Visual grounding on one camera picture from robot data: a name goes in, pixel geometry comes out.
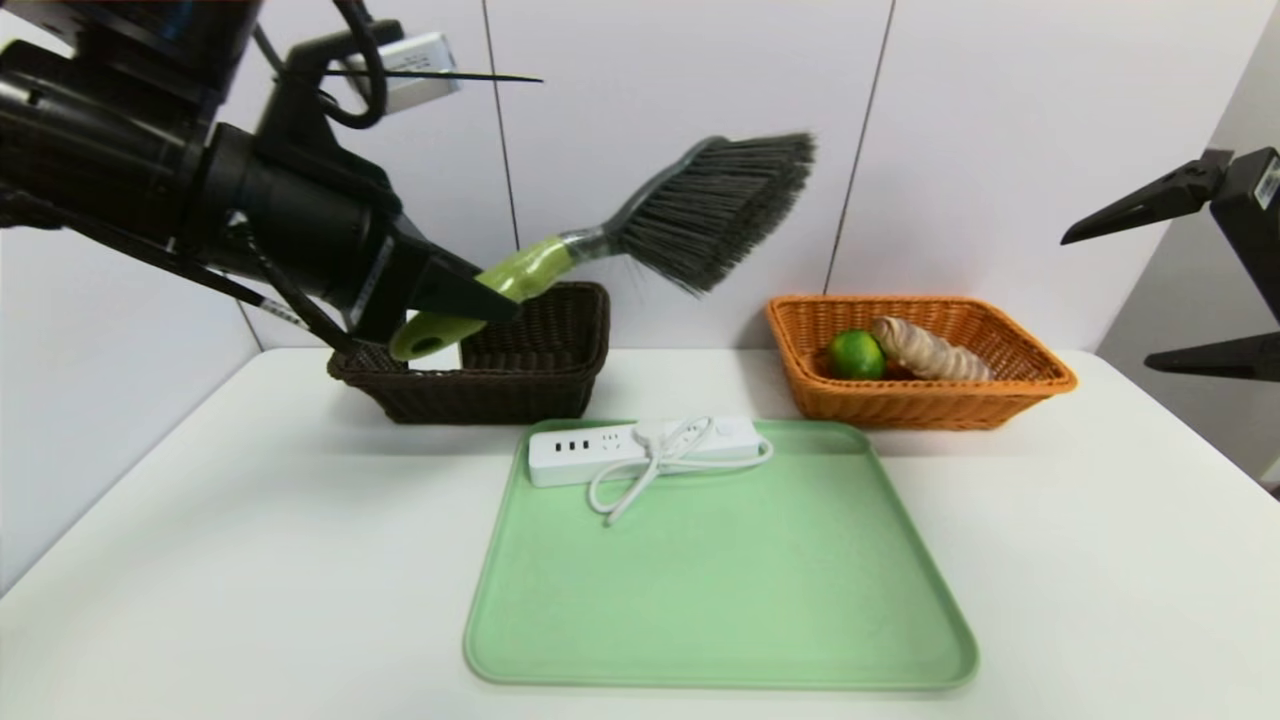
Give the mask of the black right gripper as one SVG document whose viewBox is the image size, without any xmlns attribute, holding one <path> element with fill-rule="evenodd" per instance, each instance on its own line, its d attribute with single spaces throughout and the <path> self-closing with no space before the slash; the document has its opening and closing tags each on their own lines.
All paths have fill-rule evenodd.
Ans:
<svg viewBox="0 0 1280 720">
<path fill-rule="evenodd" d="M 1274 318 L 1279 318 L 1279 156 L 1263 147 L 1234 159 L 1207 149 L 1142 188 L 1074 223 L 1070 245 L 1210 213 Z M 1279 332 L 1176 348 L 1146 357 L 1156 372 L 1279 382 Z"/>
</svg>

